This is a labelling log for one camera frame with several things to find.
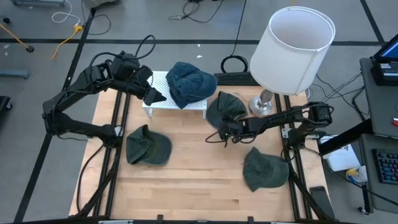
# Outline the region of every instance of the wooden table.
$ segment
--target wooden table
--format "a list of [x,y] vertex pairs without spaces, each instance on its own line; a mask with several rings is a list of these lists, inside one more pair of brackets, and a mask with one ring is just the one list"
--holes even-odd
[[[250,99],[258,95],[262,88],[219,86],[219,90],[239,93]],[[209,99],[209,104],[216,98],[218,91]],[[100,93],[93,124],[111,122],[115,97],[116,92],[112,90]],[[283,97],[280,99],[282,108],[285,109]],[[291,96],[290,102],[292,106],[303,105],[307,99],[302,93]],[[272,113],[276,113],[275,101]],[[242,175],[244,158],[253,146],[263,153],[280,155],[282,141],[279,127],[268,129],[252,144],[229,143],[225,148],[223,143],[205,143],[206,137],[216,130],[202,118],[201,111],[155,110],[150,119],[142,109],[142,101],[132,96],[125,137],[144,124],[148,124],[150,130],[164,133],[171,139],[173,149],[170,160],[164,167],[130,165],[126,161],[124,145],[111,218],[155,220],[161,214],[164,215],[164,220],[244,221],[252,216],[255,221],[294,221],[288,184],[251,192]],[[99,139],[88,141],[82,164],[100,145]],[[318,150],[316,141],[307,140],[306,146]],[[103,155],[104,149],[86,168],[80,206],[87,202],[98,186]],[[304,150],[301,150],[301,155],[307,187],[326,187],[319,156]],[[298,189],[297,193],[300,216],[305,217]],[[107,196],[105,190],[102,213]],[[76,213],[75,198],[74,196],[70,214]]]

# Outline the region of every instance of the keyboard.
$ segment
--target keyboard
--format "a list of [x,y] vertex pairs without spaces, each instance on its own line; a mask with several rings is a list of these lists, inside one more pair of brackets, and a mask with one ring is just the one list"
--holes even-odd
[[398,151],[372,149],[379,181],[383,184],[398,184]]
[[218,85],[259,86],[250,72],[216,73]]

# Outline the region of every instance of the white lampshade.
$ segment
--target white lampshade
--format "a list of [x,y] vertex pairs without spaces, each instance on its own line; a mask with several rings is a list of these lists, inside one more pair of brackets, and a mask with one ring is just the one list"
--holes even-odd
[[335,38],[329,17],[307,7],[287,7],[269,20],[250,60],[253,78],[283,95],[307,89]]

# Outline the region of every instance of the lamp base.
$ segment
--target lamp base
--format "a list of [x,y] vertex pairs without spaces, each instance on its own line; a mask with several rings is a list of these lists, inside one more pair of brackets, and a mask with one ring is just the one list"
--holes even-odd
[[262,103],[260,96],[255,96],[249,102],[250,110],[259,116],[269,115],[272,111],[272,103],[268,101],[267,103]]

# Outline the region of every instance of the computer screen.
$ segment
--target computer screen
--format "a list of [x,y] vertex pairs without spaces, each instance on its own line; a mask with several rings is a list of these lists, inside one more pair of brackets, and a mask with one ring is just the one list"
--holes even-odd
[[389,58],[398,58],[398,40],[390,45],[383,53],[381,54],[382,57],[389,57]]

